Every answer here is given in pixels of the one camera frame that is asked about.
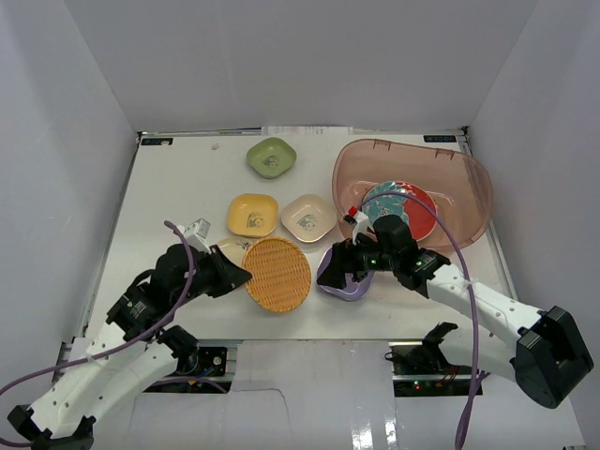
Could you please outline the cream round floral plate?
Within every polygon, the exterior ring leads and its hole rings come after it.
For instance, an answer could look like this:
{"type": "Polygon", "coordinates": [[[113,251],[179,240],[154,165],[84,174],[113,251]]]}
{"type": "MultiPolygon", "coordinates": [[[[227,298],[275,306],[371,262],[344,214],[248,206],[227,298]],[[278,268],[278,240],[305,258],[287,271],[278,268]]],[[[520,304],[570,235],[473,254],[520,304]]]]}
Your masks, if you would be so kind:
{"type": "Polygon", "coordinates": [[[231,236],[217,242],[220,251],[235,265],[241,267],[248,249],[254,244],[252,239],[231,236]]]}

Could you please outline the purple square panda dish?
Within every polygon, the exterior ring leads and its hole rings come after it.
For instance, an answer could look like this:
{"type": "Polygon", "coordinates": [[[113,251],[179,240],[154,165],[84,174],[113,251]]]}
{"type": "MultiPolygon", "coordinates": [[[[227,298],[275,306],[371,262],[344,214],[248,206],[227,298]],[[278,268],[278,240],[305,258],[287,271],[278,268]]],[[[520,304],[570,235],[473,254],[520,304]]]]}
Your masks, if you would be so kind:
{"type": "MultiPolygon", "coordinates": [[[[317,268],[317,277],[319,277],[324,272],[324,269],[330,263],[331,254],[331,248],[327,249],[326,252],[323,254],[322,259],[317,268]]],[[[346,287],[344,289],[332,288],[330,286],[324,286],[321,284],[317,284],[317,286],[326,293],[334,295],[335,297],[341,300],[353,302],[360,300],[367,295],[368,289],[372,283],[373,278],[374,273],[369,272],[365,278],[363,278],[361,281],[356,282],[353,281],[353,276],[351,274],[347,274],[346,287]]]]}

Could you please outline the woven bamboo round tray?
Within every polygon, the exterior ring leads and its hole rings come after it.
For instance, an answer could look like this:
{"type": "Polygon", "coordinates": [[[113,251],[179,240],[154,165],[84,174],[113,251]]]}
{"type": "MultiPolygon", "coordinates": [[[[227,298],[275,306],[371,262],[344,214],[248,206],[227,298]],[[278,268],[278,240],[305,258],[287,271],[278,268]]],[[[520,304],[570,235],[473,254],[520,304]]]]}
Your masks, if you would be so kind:
{"type": "Polygon", "coordinates": [[[242,268],[252,275],[247,293],[261,308],[287,313],[308,298],[312,280],[308,259],[287,239],[271,236],[256,241],[243,257],[242,268]]]}

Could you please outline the red floral round plate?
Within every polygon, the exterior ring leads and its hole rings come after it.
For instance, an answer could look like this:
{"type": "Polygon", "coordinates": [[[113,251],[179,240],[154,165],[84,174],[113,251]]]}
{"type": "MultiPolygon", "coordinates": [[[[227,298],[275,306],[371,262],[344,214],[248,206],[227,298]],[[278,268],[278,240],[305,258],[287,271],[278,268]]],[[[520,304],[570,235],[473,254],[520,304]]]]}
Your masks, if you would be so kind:
{"type": "Polygon", "coordinates": [[[408,194],[436,213],[437,206],[427,192],[416,185],[402,181],[386,181],[379,185],[382,185],[381,193],[362,206],[362,211],[371,223],[380,217],[395,215],[409,226],[412,238],[416,241],[425,239],[433,232],[436,220],[419,202],[403,196],[391,195],[391,192],[408,194]]]}

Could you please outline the teal round ceramic plate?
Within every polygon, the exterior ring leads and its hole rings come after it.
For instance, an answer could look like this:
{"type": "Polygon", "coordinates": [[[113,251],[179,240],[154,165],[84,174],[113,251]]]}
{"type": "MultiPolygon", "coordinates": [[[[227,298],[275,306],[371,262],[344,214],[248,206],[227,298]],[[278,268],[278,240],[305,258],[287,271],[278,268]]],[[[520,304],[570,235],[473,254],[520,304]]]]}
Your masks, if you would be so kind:
{"type": "Polygon", "coordinates": [[[377,194],[380,194],[381,187],[382,187],[382,185],[376,185],[376,186],[372,187],[371,189],[369,189],[363,196],[361,204],[366,203],[369,199],[373,198],[377,194]]]}

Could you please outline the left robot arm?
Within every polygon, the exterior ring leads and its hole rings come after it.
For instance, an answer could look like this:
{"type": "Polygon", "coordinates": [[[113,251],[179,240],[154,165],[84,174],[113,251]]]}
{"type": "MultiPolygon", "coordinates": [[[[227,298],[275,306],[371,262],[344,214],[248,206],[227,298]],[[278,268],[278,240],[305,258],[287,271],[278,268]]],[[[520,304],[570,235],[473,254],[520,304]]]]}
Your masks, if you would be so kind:
{"type": "Polygon", "coordinates": [[[201,295],[220,297],[251,274],[212,246],[169,247],[137,277],[107,313],[80,359],[59,365],[60,380],[7,420],[30,449],[88,449],[93,428],[117,406],[160,379],[187,374],[198,363],[198,340],[172,323],[174,313],[201,295]]]}

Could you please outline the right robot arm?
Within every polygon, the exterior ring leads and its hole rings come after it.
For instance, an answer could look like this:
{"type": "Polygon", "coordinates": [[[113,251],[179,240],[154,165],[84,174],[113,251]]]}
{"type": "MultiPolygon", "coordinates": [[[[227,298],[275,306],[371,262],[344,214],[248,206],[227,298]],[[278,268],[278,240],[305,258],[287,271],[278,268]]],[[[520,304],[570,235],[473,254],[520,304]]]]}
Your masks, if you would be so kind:
{"type": "Polygon", "coordinates": [[[557,408],[593,370],[592,356],[573,316],[561,307],[543,310],[520,303],[469,280],[465,270],[442,254],[419,247],[397,216],[377,219],[374,237],[367,219],[352,220],[352,237],[331,247],[317,283],[342,290],[373,272],[390,272],[401,286],[445,305],[472,321],[475,333],[443,322],[423,339],[423,360],[432,372],[469,366],[517,384],[535,403],[557,408]]]}

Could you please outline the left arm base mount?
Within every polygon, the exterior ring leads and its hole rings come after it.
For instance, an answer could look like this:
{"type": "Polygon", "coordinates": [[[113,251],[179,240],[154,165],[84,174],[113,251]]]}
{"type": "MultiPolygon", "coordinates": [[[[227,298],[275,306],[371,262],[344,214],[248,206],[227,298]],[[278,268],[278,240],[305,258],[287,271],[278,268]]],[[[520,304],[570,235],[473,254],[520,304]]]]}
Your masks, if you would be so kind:
{"type": "Polygon", "coordinates": [[[146,388],[145,393],[227,394],[231,387],[228,353],[227,347],[201,346],[180,360],[172,374],[146,388]]]}

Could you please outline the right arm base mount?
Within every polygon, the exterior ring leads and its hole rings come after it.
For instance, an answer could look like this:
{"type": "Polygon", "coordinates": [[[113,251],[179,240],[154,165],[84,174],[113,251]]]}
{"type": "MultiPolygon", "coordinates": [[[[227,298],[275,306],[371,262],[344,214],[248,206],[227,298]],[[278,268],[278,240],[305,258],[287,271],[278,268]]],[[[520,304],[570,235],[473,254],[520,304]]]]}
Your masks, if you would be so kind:
{"type": "Polygon", "coordinates": [[[451,365],[443,356],[441,344],[456,334],[458,325],[437,324],[421,340],[390,343],[384,359],[392,365],[396,398],[466,397],[471,368],[451,365]]]}

